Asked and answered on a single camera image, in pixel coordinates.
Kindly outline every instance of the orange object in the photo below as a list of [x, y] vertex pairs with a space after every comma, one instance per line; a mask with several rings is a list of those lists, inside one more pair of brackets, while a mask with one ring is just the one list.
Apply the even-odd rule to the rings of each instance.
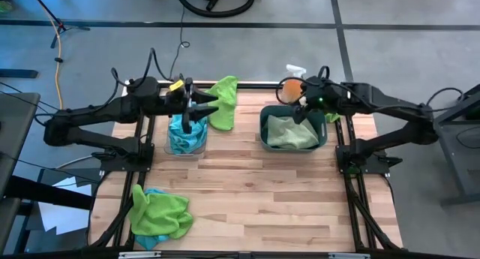
[[294, 102], [302, 95], [302, 82], [298, 80], [287, 80], [283, 85], [281, 99], [283, 102]]

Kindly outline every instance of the yellow tag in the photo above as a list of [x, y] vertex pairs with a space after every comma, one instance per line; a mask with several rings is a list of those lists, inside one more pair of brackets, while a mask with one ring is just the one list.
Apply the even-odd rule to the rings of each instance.
[[182, 81], [182, 80], [178, 80], [178, 81], [176, 81], [176, 83], [171, 84], [171, 85], [169, 86], [169, 88], [170, 88], [170, 91], [173, 92], [173, 91], [179, 89], [179, 88], [182, 87], [182, 86], [183, 86], [183, 81]]

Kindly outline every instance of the dark teal bin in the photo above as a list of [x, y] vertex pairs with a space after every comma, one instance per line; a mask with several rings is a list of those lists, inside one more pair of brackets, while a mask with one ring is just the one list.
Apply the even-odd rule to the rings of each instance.
[[269, 146], [267, 144], [267, 136], [269, 130], [266, 127], [269, 116], [293, 116], [293, 107], [287, 105], [269, 105], [264, 107], [260, 112], [260, 138], [262, 139], [263, 148], [268, 151], [286, 151], [286, 152], [312, 152], [315, 149], [323, 146], [327, 142], [327, 121], [323, 111], [309, 112], [307, 115], [308, 121], [312, 124], [313, 129], [318, 134], [319, 144], [307, 149], [282, 149], [278, 146]]

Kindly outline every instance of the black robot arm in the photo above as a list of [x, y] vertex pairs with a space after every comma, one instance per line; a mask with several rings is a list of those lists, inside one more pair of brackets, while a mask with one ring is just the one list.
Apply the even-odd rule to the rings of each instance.
[[126, 96], [115, 98], [102, 106], [75, 110], [59, 110], [45, 123], [43, 140], [51, 146], [73, 143], [114, 150], [121, 156], [139, 156], [142, 144], [137, 137], [115, 138], [81, 129], [81, 126], [103, 122], [135, 123], [143, 114], [147, 117], [182, 114], [182, 127], [191, 133], [190, 121], [197, 122], [218, 108], [193, 106], [215, 101], [217, 97], [198, 90], [191, 78], [173, 83], [160, 96], [160, 84], [154, 77], [131, 80]]
[[429, 106], [385, 95], [367, 83], [335, 83], [328, 75], [329, 68], [322, 67], [318, 76], [302, 80], [301, 98], [291, 104], [296, 123], [302, 122], [311, 110], [323, 110], [325, 113], [338, 113], [342, 116], [382, 113], [407, 121], [397, 131], [370, 140], [352, 140], [344, 153], [347, 162], [362, 166], [375, 152], [405, 143], [430, 144], [437, 141], [432, 109]]

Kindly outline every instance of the yellow cable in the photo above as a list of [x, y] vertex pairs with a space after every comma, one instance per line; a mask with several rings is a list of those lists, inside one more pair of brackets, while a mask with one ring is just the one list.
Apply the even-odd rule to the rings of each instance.
[[[53, 30], [55, 30], [55, 35], [57, 36], [58, 40], [58, 57], [61, 59], [62, 58], [62, 41], [60, 41], [60, 34], [59, 31], [57, 31], [57, 28], [55, 27], [55, 23], [53, 22], [52, 17], [48, 13], [48, 11], [42, 6], [43, 11], [45, 11], [45, 14], [48, 16], [48, 19], [52, 23]], [[57, 62], [57, 68], [55, 71], [55, 86], [57, 88], [57, 95], [58, 95], [58, 102], [60, 103], [60, 110], [63, 109], [63, 100], [62, 100], [62, 94], [60, 93], [60, 85], [59, 85], [59, 68], [60, 68], [60, 62]]]

